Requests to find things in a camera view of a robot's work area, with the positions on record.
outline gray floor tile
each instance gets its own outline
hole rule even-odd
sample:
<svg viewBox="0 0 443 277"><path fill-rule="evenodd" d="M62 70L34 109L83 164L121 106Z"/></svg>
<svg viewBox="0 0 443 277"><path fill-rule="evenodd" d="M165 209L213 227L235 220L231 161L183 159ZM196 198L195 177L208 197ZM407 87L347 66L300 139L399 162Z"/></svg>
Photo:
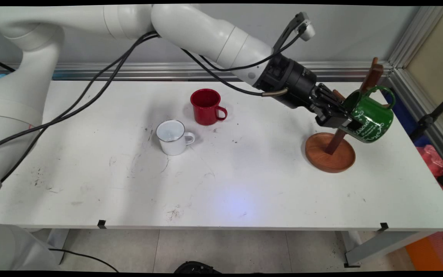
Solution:
<svg viewBox="0 0 443 277"><path fill-rule="evenodd" d="M222 273L291 272L283 231L161 230L153 272L198 261Z"/></svg>
<svg viewBox="0 0 443 277"><path fill-rule="evenodd" d="M288 249L293 272L357 272L380 270L415 270L405 249L399 249L361 268L344 268L345 246L335 232L288 231ZM361 233L362 239L371 232Z"/></svg>
<svg viewBox="0 0 443 277"><path fill-rule="evenodd" d="M119 272L152 272L157 242L158 230L74 229L69 231L64 249L102 259ZM65 254L60 268L112 271L98 261L72 254Z"/></svg>

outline white enamel mug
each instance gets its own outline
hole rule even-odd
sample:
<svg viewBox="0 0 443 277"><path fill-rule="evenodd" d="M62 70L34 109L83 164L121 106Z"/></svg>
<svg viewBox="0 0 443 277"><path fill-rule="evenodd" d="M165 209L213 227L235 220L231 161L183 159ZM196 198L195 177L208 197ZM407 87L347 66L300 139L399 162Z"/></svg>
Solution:
<svg viewBox="0 0 443 277"><path fill-rule="evenodd" d="M167 120L157 127L157 137L160 140L162 151L169 156L176 156L184 152L186 146L194 142L195 135L186 132L184 124L178 120Z"/></svg>

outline orange object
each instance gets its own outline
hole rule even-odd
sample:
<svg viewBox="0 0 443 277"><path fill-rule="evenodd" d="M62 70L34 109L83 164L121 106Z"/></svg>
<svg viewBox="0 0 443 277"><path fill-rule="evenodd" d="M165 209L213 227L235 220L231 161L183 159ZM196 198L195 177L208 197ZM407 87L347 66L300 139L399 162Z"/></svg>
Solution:
<svg viewBox="0 0 443 277"><path fill-rule="evenodd" d="M443 271L443 263L436 254L428 237L413 242L405 248L416 270Z"/></svg>

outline wooden base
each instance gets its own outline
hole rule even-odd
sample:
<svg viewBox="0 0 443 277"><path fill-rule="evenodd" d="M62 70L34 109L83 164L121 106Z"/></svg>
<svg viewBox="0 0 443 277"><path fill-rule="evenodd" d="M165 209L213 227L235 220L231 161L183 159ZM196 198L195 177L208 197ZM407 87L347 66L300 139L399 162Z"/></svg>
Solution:
<svg viewBox="0 0 443 277"><path fill-rule="evenodd" d="M355 151L346 140L342 140L334 154L327 154L325 150L333 137L333 133L315 133L305 142L305 155L318 169L324 172L338 173L353 165Z"/></svg>

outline red enamel mug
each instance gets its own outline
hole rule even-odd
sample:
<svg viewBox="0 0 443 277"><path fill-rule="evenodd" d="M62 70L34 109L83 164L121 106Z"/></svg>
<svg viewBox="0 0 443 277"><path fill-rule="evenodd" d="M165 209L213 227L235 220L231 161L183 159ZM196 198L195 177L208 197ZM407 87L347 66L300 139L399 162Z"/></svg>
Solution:
<svg viewBox="0 0 443 277"><path fill-rule="evenodd" d="M212 89L196 90L191 95L191 104L194 109L194 118L201 125L215 124L216 121L223 121L227 116L226 109L218 106L220 104L220 94ZM217 110L224 112L225 117L218 117Z"/></svg>

